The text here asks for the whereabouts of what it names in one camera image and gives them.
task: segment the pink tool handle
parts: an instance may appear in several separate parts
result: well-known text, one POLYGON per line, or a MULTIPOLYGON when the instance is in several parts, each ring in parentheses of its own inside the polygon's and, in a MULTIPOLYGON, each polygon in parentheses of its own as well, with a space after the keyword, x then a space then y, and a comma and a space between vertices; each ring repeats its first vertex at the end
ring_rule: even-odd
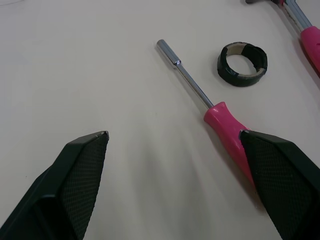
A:
POLYGON ((248 130, 248 128, 232 116, 225 102, 220 102, 208 109, 204 115, 204 121, 218 134, 229 155, 244 172, 252 185, 255 186, 245 150, 239 140, 240 131, 248 130))
POLYGON ((301 41, 316 69, 320 73, 320 30, 310 26, 301 32, 301 41))

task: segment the screwdriver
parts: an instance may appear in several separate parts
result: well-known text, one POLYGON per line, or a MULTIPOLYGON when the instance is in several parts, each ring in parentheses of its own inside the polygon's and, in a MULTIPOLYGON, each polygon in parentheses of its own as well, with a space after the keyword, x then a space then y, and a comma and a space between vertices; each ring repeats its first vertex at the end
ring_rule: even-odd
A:
POLYGON ((251 175, 246 153, 239 140, 240 131, 249 129, 232 116, 225 102, 213 105, 186 69, 182 66, 181 60, 172 51, 165 40, 159 40, 156 45, 164 57, 169 61, 171 66, 181 73, 183 78, 190 84, 203 103, 207 106, 208 110, 204 115, 204 121, 214 129, 233 161, 235 161, 254 186, 255 184, 251 175))
MULTIPOLYGON (((253 4, 260 0, 245 0, 247 4, 253 4)), ((300 32, 301 43, 305 52, 320 72, 320 29, 313 26, 296 0, 271 0, 280 9, 286 12, 293 24, 300 32)))

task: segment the metal rod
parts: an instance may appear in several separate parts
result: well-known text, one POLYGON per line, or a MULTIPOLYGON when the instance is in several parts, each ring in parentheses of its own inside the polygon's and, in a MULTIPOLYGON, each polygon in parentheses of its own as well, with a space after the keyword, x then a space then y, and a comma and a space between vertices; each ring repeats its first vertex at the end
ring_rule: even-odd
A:
POLYGON ((283 7, 287 11, 287 13, 290 15, 290 17, 293 19, 293 21, 298 26, 298 28, 300 29, 301 32, 304 29, 307 29, 312 26, 309 19, 302 12, 299 5, 296 3, 296 0, 284 1, 283 7))
POLYGON ((191 85, 194 91, 199 95, 203 103, 210 109, 214 105, 209 100, 209 98, 204 94, 201 88, 197 85, 195 80, 189 75, 189 73, 185 70, 185 68, 181 64, 181 60, 178 56, 172 51, 172 49, 168 46, 165 40, 161 39, 157 42, 157 47, 160 49, 165 58, 169 61, 174 69, 178 69, 183 78, 191 85))

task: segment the white surface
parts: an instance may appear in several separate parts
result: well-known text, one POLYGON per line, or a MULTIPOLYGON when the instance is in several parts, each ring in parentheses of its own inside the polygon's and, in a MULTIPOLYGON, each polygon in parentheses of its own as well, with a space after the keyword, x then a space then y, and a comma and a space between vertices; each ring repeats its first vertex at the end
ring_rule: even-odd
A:
POLYGON ((0 7, 0 223, 67 142, 108 130, 86 240, 280 240, 155 44, 165 39, 214 103, 295 142, 320 166, 320 79, 290 26, 275 5, 240 0, 0 7), (268 55, 267 74, 252 87, 216 72, 221 49, 237 41, 268 55))

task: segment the pink screwdriver handle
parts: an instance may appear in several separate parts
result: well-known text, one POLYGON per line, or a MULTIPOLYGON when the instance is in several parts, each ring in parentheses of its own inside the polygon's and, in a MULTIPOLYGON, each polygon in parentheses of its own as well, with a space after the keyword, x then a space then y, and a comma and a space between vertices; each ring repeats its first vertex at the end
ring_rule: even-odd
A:
POLYGON ((320 29, 310 26, 301 32, 301 41, 316 69, 320 73, 320 29))
POLYGON ((204 121, 208 123, 218 134, 223 146, 232 157, 233 161, 244 172, 253 186, 254 180, 251 175, 246 153, 239 140, 241 130, 248 130, 229 112, 225 102, 220 102, 206 111, 204 121))

